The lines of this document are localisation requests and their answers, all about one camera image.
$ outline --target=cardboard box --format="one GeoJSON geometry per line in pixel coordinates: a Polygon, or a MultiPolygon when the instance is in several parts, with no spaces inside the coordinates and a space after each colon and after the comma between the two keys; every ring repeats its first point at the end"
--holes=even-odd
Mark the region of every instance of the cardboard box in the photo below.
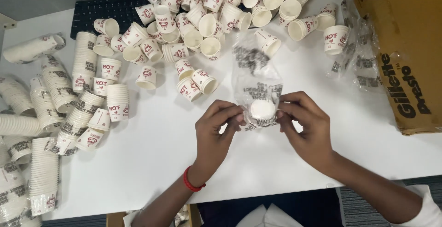
{"type": "Polygon", "coordinates": [[[442,0],[354,0],[373,20],[381,80],[404,135],[442,132],[442,0]]]}

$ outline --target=white table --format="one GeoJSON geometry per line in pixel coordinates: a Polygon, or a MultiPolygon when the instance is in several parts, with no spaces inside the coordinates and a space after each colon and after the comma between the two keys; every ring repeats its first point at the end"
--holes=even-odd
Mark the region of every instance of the white table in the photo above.
{"type": "MultiPolygon", "coordinates": [[[[329,1],[311,0],[301,16],[317,14],[329,1]]],[[[341,12],[338,24],[342,24],[341,12]]],[[[72,70],[74,40],[70,39],[73,9],[20,21],[7,30],[3,47],[48,32],[63,32],[67,46],[55,56],[72,70]]],[[[283,93],[303,90],[331,117],[333,148],[358,164],[388,178],[404,179],[442,174],[442,134],[402,136],[382,94],[360,92],[349,82],[325,76],[330,60],[323,53],[322,32],[295,42],[275,19],[264,29],[283,45],[273,58],[284,79],[283,93]]],[[[194,103],[176,91],[174,66],[160,62],[159,86],[154,91],[135,86],[140,66],[124,62],[120,83],[130,88],[131,118],[112,125],[95,152],[78,151],[62,158],[61,207],[44,219],[121,212],[143,207],[166,190],[196,157],[194,123],[215,100],[235,102],[231,87],[232,55],[227,35],[223,57],[209,61],[201,54],[191,63],[221,83],[194,103]]],[[[39,73],[37,62],[0,62],[0,74],[14,74],[28,84],[39,73]]],[[[340,186],[306,164],[289,145],[279,127],[235,135],[225,162],[190,203],[287,193],[340,186]]]]}

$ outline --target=red wristband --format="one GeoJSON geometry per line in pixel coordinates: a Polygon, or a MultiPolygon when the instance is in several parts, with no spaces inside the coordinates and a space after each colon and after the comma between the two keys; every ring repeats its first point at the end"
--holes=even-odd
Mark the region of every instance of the red wristband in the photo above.
{"type": "Polygon", "coordinates": [[[186,187],[189,189],[189,190],[191,190],[191,191],[193,191],[193,192],[199,192],[203,187],[205,187],[206,186],[206,184],[204,183],[202,186],[200,186],[200,187],[194,187],[194,186],[192,186],[192,184],[188,181],[188,179],[187,179],[187,172],[189,171],[189,168],[190,168],[191,166],[189,166],[186,170],[185,170],[185,172],[184,172],[184,174],[183,174],[183,180],[184,180],[184,184],[186,185],[186,187]]]}

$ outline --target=person's right hand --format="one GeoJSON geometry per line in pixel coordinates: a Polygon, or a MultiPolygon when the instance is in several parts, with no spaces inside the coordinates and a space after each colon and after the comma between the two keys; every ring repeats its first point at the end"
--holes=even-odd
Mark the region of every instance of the person's right hand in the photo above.
{"type": "Polygon", "coordinates": [[[330,141],[330,117],[305,92],[285,94],[279,100],[280,131],[302,159],[325,173],[336,154],[330,141]],[[302,125],[301,133],[296,131],[292,120],[302,125]]]}

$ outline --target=keyboard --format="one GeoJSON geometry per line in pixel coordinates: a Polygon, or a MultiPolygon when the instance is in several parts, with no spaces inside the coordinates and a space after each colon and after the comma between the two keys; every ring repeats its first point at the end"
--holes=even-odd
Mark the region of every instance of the keyboard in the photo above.
{"type": "Polygon", "coordinates": [[[113,18],[120,26],[120,34],[123,34],[136,22],[141,26],[140,17],[135,7],[150,4],[147,0],[91,0],[77,1],[75,3],[74,17],[71,27],[71,38],[75,40],[80,31],[93,32],[100,35],[94,29],[94,21],[97,18],[113,18]]]}

